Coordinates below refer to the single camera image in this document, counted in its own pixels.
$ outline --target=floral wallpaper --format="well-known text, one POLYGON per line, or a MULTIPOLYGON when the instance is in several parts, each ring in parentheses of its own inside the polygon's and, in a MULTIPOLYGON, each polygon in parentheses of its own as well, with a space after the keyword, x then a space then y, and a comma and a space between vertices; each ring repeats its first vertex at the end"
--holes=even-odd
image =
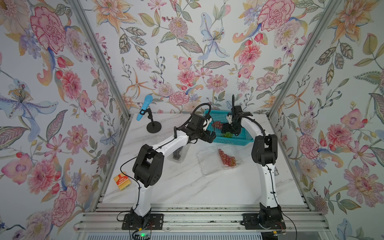
POLYGON ((384 238, 384 3, 343 0, 272 116, 339 240, 384 238))
POLYGON ((325 0, 92 0, 98 33, 127 107, 152 94, 158 113, 203 102, 267 113, 324 8, 325 0))
POLYGON ((0 239, 72 239, 126 119, 66 0, 0 0, 0 42, 0 239))

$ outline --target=blue plastic basket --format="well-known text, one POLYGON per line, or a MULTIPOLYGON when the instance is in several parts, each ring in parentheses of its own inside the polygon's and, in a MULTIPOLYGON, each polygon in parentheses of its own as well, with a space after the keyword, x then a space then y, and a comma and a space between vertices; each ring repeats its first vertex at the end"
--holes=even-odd
POLYGON ((220 121, 221 123, 228 122, 227 120, 227 114, 229 111, 219 111, 219 110, 211 110, 210 114, 212 117, 212 122, 209 124, 207 130, 211 132, 216 133, 216 138, 214 142, 218 143, 225 143, 225 144, 232 144, 232 145, 240 145, 245 146, 250 142, 253 142, 254 139, 251 137, 251 135, 248 133, 245 128, 241 129, 241 133, 238 136, 233 135, 232 138, 228 137, 222 137, 221 129, 217 129, 213 127, 213 123, 216 121, 220 121))

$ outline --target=marble surface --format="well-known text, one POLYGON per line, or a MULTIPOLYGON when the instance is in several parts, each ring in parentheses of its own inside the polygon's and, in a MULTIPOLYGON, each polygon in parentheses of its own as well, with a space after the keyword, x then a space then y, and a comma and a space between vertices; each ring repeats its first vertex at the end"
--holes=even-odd
MULTIPOLYGON (((113 171, 113 177, 120 174, 120 166, 127 160, 137 156, 142 145, 148 141, 155 141, 156 137, 169 137, 173 134, 173 127, 184 123, 190 114, 153 114, 154 120, 162 124, 160 132, 151 134, 146 126, 150 120, 144 116, 136 121, 137 113, 129 127, 124 145, 113 171)), ((254 114, 264 129, 273 133, 266 115, 254 114)), ((164 159, 163 173, 160 180, 153 186, 151 203, 154 204, 207 204, 207 205, 243 205, 258 204, 261 197, 259 173, 256 163, 251 158, 253 143, 246 146, 236 146, 243 160, 237 168, 222 170, 212 175, 203 176, 196 153, 218 143, 207 143, 198 140, 196 144, 189 144, 186 159, 177 163, 164 159)), ((123 171, 134 176, 132 167, 134 160, 123 166, 123 171)), ((289 171, 280 147, 276 168, 279 175, 275 176, 277 198, 281 205, 303 205, 297 186, 289 171)), ((111 180, 107 187, 103 203, 133 203, 137 198, 137 184, 132 184, 120 191, 116 183, 111 180)))

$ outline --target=orange lily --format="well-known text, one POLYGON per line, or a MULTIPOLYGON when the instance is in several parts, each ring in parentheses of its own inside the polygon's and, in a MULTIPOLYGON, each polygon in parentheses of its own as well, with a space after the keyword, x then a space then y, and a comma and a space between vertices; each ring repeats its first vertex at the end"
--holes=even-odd
POLYGON ((297 103, 297 105, 299 106, 299 112, 300 112, 301 115, 303 115, 303 114, 301 113, 301 109, 300 109, 300 102, 302 102, 302 103, 304 103, 304 104, 306 104, 306 103, 305 103, 303 100, 301 100, 300 97, 305 93, 305 91, 307 90, 308 86, 309 86, 309 83, 308 83, 307 87, 304 89, 304 91, 303 91, 302 93, 300 93, 299 96, 296 96, 296 95, 294 95, 294 94, 289 94, 288 96, 286 96, 286 98, 289 97, 289 96, 291 96, 291 99, 293 100, 293 102, 288 103, 288 105, 289 105, 289 104, 292 104, 292 105, 289 106, 289 107, 287 107, 287 108, 291 108, 291 107, 293 107, 293 106, 297 103))
POLYGON ((146 88, 146 89, 149 89, 149 90, 153 90, 153 89, 152 89, 152 88, 148 88, 148 87, 146 87, 146 86, 143 86, 143 84, 144 84, 144 83, 147 83, 147 82, 139 83, 139 79, 137 78, 136 70, 133 69, 133 71, 135 72, 136 83, 133 84, 133 85, 128 86, 128 87, 127 87, 127 90, 125 91, 124 94, 126 94, 130 88, 135 89, 135 88, 137 87, 136 92, 137 92, 137 91, 139 92, 139 94, 138 94, 137 97, 136 97, 136 99, 137 99, 137 98, 139 97, 139 95, 140 95, 140 87, 143 87, 143 88, 146 88))

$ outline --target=pink flower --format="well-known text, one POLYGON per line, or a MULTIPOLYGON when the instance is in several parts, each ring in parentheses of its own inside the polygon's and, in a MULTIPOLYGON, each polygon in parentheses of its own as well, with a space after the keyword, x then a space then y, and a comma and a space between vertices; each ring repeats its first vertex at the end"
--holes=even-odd
POLYGON ((246 90, 249 90, 249 86, 243 81, 237 84, 237 89, 245 92, 246 90))
POLYGON ((257 24, 262 24, 262 30, 271 31, 279 28, 291 17, 295 4, 291 0, 268 0, 257 18, 257 24))
POLYGON ((109 92, 108 92, 108 84, 104 79, 103 83, 97 84, 97 100, 103 103, 103 106, 106 107, 108 105, 109 100, 109 92))
POLYGON ((169 97, 174 92, 172 85, 169 83, 164 83, 159 86, 159 94, 163 97, 169 97))
POLYGON ((317 127, 317 121, 313 118, 305 118, 300 123, 301 132, 312 136, 317 127))
POLYGON ((182 38, 188 33, 187 23, 179 17, 175 17, 169 22, 170 31, 177 37, 182 38))
POLYGON ((359 109, 354 109, 349 112, 347 115, 344 115, 340 119, 341 123, 344 123, 346 127, 349 127, 351 130, 359 129, 364 127, 364 123, 362 122, 362 115, 359 109))
POLYGON ((189 84, 192 83, 195 79, 195 74, 191 69, 184 69, 180 71, 177 76, 177 79, 183 84, 189 84))
POLYGON ((219 76, 218 74, 216 74, 215 76, 211 76, 207 80, 207 83, 208 83, 207 88, 213 89, 216 93, 219 93, 228 86, 227 82, 228 82, 228 79, 224 78, 223 75, 219 76))
POLYGON ((300 150, 301 152, 309 159, 314 159, 319 156, 319 145, 316 143, 316 140, 309 135, 302 135, 299 138, 300 150))
POLYGON ((261 91, 268 89, 273 86, 275 83, 280 81, 283 78, 283 75, 276 75, 273 72, 267 72, 264 77, 257 79, 257 88, 256 91, 261 91))
POLYGON ((274 69, 280 69, 281 67, 281 58, 275 59, 273 61, 273 68, 274 69))
POLYGON ((72 131, 68 131, 67 133, 69 137, 64 138, 64 142, 67 143, 68 150, 72 149, 72 155, 78 154, 80 148, 88 146, 87 129, 83 128, 82 124, 77 127, 72 126, 72 131))
POLYGON ((55 199, 52 209, 52 223, 55 226, 62 226, 72 215, 77 198, 76 190, 68 186, 66 191, 61 191, 55 199))
POLYGON ((144 71, 147 71, 147 72, 151 69, 151 66, 148 63, 144 62, 144 60, 141 60, 140 58, 136 60, 136 66, 140 70, 143 69, 144 71))
POLYGON ((261 53, 260 47, 257 45, 245 46, 239 56, 239 62, 244 65, 253 63, 260 57, 261 53))
POLYGON ((331 124, 328 128, 327 137, 336 147, 345 147, 353 140, 351 131, 340 123, 331 124))
POLYGON ((375 157, 375 154, 373 154, 373 153, 364 153, 365 151, 367 151, 369 149, 368 145, 364 145, 360 149, 359 148, 359 141, 355 141, 355 147, 352 147, 349 144, 348 144, 348 147, 351 150, 351 152, 356 153, 355 155, 353 155, 354 159, 357 159, 357 157, 360 157, 360 160, 364 163, 365 166, 368 166, 366 164, 366 162, 369 163, 372 166, 376 165, 376 163, 374 161, 368 159, 368 157, 375 157))
POLYGON ((104 37, 104 36, 99 37, 99 33, 95 33, 95 35, 96 35, 96 39, 97 39, 97 41, 98 41, 100 44, 106 44, 106 42, 104 42, 104 40, 105 40, 105 37, 104 37))
POLYGON ((22 184, 32 168, 32 160, 28 154, 24 154, 20 159, 15 159, 1 168, 1 172, 12 179, 17 184, 22 184))
POLYGON ((61 140, 61 137, 62 135, 59 134, 59 138, 56 140, 56 137, 53 136, 52 138, 52 142, 53 144, 50 144, 50 143, 47 143, 46 147, 49 148, 49 149, 52 149, 51 151, 49 152, 46 152, 44 154, 44 156, 48 156, 50 154, 52 154, 52 159, 56 157, 56 153, 58 152, 61 152, 61 149, 59 149, 59 147, 63 144, 64 140, 61 140))
POLYGON ((150 6, 150 7, 153 6, 153 7, 151 7, 151 10, 156 8, 156 7, 160 10, 160 6, 164 6, 165 4, 167 4, 164 2, 162 3, 161 1, 162 0, 151 0, 152 3, 148 3, 148 6, 150 6))
POLYGON ((26 229, 23 233, 28 240, 45 239, 51 230, 51 210, 39 211, 32 214, 26 222, 26 229))
POLYGON ((369 168, 363 166, 352 167, 352 171, 345 169, 344 178, 349 181, 347 184, 347 195, 356 197, 356 200, 362 204, 364 197, 365 204, 374 207, 377 202, 383 203, 383 195, 380 193, 384 191, 384 185, 375 182, 379 178, 376 174, 368 176, 369 168))
POLYGON ((88 94, 85 90, 83 90, 80 94, 79 97, 79 104, 80 108, 84 111, 87 112, 87 108, 90 108, 92 106, 91 100, 88 97, 88 94))
POLYGON ((67 28, 66 46, 67 49, 74 55, 74 57, 81 61, 84 54, 84 45, 79 37, 79 34, 73 28, 67 28))
POLYGON ((61 84, 63 85, 65 94, 70 99, 76 99, 80 96, 81 82, 77 73, 73 73, 72 71, 65 72, 61 79, 61 84))
POLYGON ((243 78, 249 78, 254 68, 254 65, 245 65, 242 69, 240 69, 239 75, 243 78))
POLYGON ((101 119, 101 111, 91 110, 91 118, 95 122, 99 121, 101 119))
POLYGON ((99 78, 99 74, 97 73, 97 71, 94 68, 91 68, 91 74, 93 75, 93 77, 95 79, 99 78))
POLYGON ((187 59, 185 57, 179 57, 179 65, 178 65, 179 70, 188 69, 189 67, 191 67, 191 65, 192 65, 191 58, 187 59))
POLYGON ((290 42, 300 29, 301 24, 296 20, 291 20, 284 23, 279 29, 275 31, 275 46, 285 45, 290 42))
POLYGON ((169 96, 169 101, 175 105, 183 105, 189 101, 189 95, 178 91, 169 96))
POLYGON ((36 7, 35 15, 31 16, 31 27, 34 34, 46 50, 54 53, 64 49, 65 31, 60 18, 46 7, 36 7))
POLYGON ((196 77, 205 77, 205 76, 212 76, 211 75, 211 73, 212 73, 212 71, 209 69, 209 68, 206 68, 205 70, 204 70, 204 68, 201 68, 200 69, 200 71, 199 70, 196 70, 196 72, 197 72, 197 75, 196 75, 196 77))
POLYGON ((31 172, 32 177, 28 178, 30 192, 39 194, 40 191, 47 190, 53 183, 55 173, 55 165, 51 160, 36 163, 31 172))

